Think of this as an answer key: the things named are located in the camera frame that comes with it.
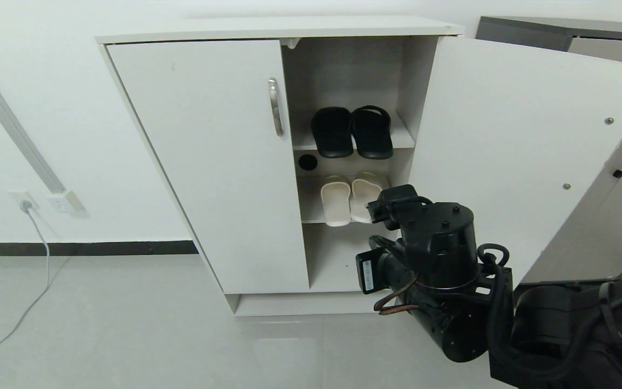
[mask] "black baseboard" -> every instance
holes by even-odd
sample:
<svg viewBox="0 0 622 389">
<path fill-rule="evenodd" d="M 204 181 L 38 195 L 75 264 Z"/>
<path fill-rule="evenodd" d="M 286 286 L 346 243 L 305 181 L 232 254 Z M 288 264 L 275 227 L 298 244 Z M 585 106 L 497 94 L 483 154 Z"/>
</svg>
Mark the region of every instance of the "black baseboard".
<svg viewBox="0 0 622 389">
<path fill-rule="evenodd" d="M 50 243 L 52 256 L 152 256 L 153 254 L 198 254 L 190 240 L 169 242 Z M 42 243 L 0 243 L 0 256 L 44 256 Z"/>
</svg>

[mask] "white slipper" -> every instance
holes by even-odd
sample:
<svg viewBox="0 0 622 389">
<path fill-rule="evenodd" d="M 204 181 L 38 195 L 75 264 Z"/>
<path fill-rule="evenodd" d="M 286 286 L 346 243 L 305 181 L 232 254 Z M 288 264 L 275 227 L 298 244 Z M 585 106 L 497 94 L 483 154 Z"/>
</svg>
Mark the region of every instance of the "white slipper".
<svg viewBox="0 0 622 389">
<path fill-rule="evenodd" d="M 323 202 L 323 216 L 326 224 L 331 227 L 350 224 L 350 193 L 352 189 L 347 179 L 341 176 L 330 176 L 321 187 L 321 201 Z"/>
<path fill-rule="evenodd" d="M 350 216 L 352 220 L 360 223 L 370 223 L 371 216 L 368 214 L 366 204 L 375 202 L 383 190 L 383 183 L 373 173 L 360 173 L 352 181 L 352 201 L 350 201 Z"/>
</svg>

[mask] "slipper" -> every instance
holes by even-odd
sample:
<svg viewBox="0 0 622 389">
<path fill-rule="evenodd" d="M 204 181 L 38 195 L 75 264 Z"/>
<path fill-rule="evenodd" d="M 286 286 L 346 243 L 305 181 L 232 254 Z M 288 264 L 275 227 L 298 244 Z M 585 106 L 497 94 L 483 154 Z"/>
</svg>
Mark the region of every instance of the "slipper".
<svg viewBox="0 0 622 389">
<path fill-rule="evenodd" d="M 352 135 L 356 152 L 363 158 L 388 159 L 393 156 L 390 115 L 383 108 L 365 105 L 352 113 Z"/>
<path fill-rule="evenodd" d="M 383 183 L 373 173 L 357 174 L 352 181 L 352 201 L 350 214 L 352 220 L 360 223 L 371 223 L 366 204 L 375 202 L 383 190 Z"/>
<path fill-rule="evenodd" d="M 326 178 L 326 183 L 321 187 L 321 201 L 323 202 L 323 216 L 328 226 L 346 226 L 352 221 L 349 202 L 351 191 L 350 184 L 347 184 L 345 177 Z"/>
<path fill-rule="evenodd" d="M 343 158 L 352 155 L 351 121 L 350 111 L 339 106 L 321 108 L 313 115 L 311 133 L 321 157 Z"/>
</svg>

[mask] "white shoe cabinet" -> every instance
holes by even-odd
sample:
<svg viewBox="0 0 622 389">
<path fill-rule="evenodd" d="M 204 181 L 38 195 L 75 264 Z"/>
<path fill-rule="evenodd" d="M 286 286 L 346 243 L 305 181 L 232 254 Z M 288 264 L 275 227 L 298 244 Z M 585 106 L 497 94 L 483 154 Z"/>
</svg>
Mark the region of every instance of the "white shoe cabinet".
<svg viewBox="0 0 622 389">
<path fill-rule="evenodd" d="M 468 206 L 477 243 L 507 246 L 519 281 L 622 169 L 620 62 L 467 39 L 409 16 L 136 29 L 97 42 L 236 315 L 370 312 L 380 298 L 359 291 L 355 255 L 371 234 L 396 234 L 326 226 L 324 175 L 374 172 Z M 314 111 L 365 104 L 390 113 L 394 157 L 319 157 Z M 297 163 L 307 153 L 313 170 Z"/>
</svg>

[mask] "label sticker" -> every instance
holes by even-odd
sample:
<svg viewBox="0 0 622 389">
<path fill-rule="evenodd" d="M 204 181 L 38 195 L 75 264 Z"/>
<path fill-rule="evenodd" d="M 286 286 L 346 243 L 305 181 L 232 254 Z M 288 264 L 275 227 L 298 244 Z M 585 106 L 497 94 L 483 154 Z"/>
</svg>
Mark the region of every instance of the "label sticker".
<svg viewBox="0 0 622 389">
<path fill-rule="evenodd" d="M 373 271 L 371 269 L 371 261 L 365 261 L 363 264 L 363 286 L 366 291 L 373 290 Z"/>
</svg>

